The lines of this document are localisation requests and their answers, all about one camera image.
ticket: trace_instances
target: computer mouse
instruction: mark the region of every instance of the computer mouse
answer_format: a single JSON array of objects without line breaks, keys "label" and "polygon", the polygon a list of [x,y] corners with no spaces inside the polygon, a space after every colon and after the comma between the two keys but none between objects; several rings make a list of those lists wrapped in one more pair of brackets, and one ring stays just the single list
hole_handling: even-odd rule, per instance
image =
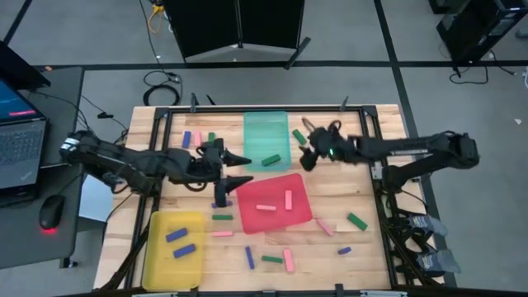
[{"label": "computer mouse", "polygon": [[46,198],[39,214],[39,222],[42,229],[53,229],[59,225],[60,218],[63,215],[64,200],[64,196],[61,195],[52,195]]}]

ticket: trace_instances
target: green translucent tray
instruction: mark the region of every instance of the green translucent tray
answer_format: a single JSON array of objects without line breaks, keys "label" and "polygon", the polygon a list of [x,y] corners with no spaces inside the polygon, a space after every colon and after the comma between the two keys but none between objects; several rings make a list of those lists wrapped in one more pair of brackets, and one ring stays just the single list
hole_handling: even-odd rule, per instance
[{"label": "green translucent tray", "polygon": [[[262,160],[280,155],[280,161],[262,166]],[[288,114],[284,111],[244,113],[244,157],[252,160],[248,171],[286,171],[291,167]]]}]

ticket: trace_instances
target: blue block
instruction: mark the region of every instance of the blue block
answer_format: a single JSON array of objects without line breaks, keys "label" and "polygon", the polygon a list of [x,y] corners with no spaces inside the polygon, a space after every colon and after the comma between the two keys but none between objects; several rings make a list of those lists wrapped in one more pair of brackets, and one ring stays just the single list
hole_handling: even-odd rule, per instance
[{"label": "blue block", "polygon": [[185,131],[185,133],[183,134],[183,143],[181,144],[181,147],[184,149],[188,149],[190,142],[191,142],[191,132]]},{"label": "blue block", "polygon": [[[225,204],[226,204],[227,206],[231,206],[231,205],[233,205],[233,202],[232,202],[231,200],[227,200],[227,201],[225,201]],[[214,202],[211,203],[211,207],[212,207],[212,208],[218,208],[218,206],[217,206],[216,203],[214,203]]]},{"label": "blue block", "polygon": [[187,235],[187,229],[179,229],[177,231],[174,231],[166,236],[167,242],[170,243],[172,241],[175,241],[178,238],[182,238]]},{"label": "blue block", "polygon": [[249,269],[255,269],[255,262],[253,261],[253,256],[251,255],[251,248],[246,247],[246,256],[247,262],[249,263]]},{"label": "blue block", "polygon": [[338,254],[344,255],[346,253],[352,252],[352,249],[350,247],[345,247],[337,251]]},{"label": "blue block", "polygon": [[194,252],[195,250],[196,250],[195,245],[194,244],[189,244],[186,247],[182,247],[182,248],[174,251],[174,257],[175,258],[183,257],[186,254]]}]

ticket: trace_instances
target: laptop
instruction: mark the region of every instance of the laptop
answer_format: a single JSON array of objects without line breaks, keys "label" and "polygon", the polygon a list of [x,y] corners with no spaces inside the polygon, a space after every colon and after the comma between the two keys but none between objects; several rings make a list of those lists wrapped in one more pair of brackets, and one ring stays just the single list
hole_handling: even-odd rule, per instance
[{"label": "laptop", "polygon": [[0,191],[36,184],[47,119],[0,79]]}]

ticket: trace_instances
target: gray floor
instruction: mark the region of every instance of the gray floor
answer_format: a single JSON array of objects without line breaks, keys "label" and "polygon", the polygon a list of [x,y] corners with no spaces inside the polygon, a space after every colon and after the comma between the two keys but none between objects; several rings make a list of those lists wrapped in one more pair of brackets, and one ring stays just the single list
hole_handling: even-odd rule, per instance
[{"label": "gray floor", "polygon": [[[400,61],[447,60],[435,26],[439,17],[426,0],[382,0]],[[0,0],[0,35],[4,35],[22,0]],[[519,26],[528,26],[523,20]],[[499,59],[528,59],[528,41],[512,30],[497,46]],[[307,60],[388,60],[371,0],[307,0],[302,35],[312,43]],[[163,62],[181,62],[176,42],[163,30],[153,37]],[[141,10],[136,1],[101,4],[90,0],[33,0],[10,46],[32,64],[154,63]],[[287,54],[261,49],[233,49],[193,61],[287,59]],[[523,68],[513,70],[521,73]],[[134,106],[142,105],[147,71],[87,72],[83,94],[116,119],[130,122]],[[184,104],[191,92],[205,103],[205,94],[218,104],[399,103],[390,68],[237,68],[177,70],[184,80]],[[528,90],[522,77],[497,68],[485,86],[457,86],[447,79],[449,68],[403,68],[412,111],[420,134],[443,130],[470,132],[478,141],[482,162],[469,171],[447,169],[431,178],[442,222],[450,234],[462,273],[461,287],[528,290],[528,219],[524,169],[528,135]],[[483,79],[474,68],[464,79]],[[158,93],[157,104],[171,101]],[[90,126],[103,139],[115,139],[120,127],[98,120],[98,113],[81,106]],[[518,125],[515,119],[522,120]],[[49,296],[86,292],[92,288],[101,231],[78,235],[74,255],[81,266],[58,269],[44,262],[0,271],[0,295]]]}]

